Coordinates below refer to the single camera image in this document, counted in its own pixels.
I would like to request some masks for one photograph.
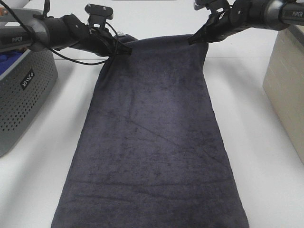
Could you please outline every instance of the table surface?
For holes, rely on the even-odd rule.
[[[52,0],[49,15],[87,20],[91,0]],[[111,24],[139,39],[193,33],[208,18],[189,0],[111,1]],[[43,8],[32,0],[27,8]],[[248,29],[210,44],[204,74],[251,228],[304,227],[304,165],[262,82],[277,32]],[[95,61],[91,53],[64,54]],[[58,81],[38,115],[0,158],[0,227],[49,228],[85,121],[101,66],[56,60]]]

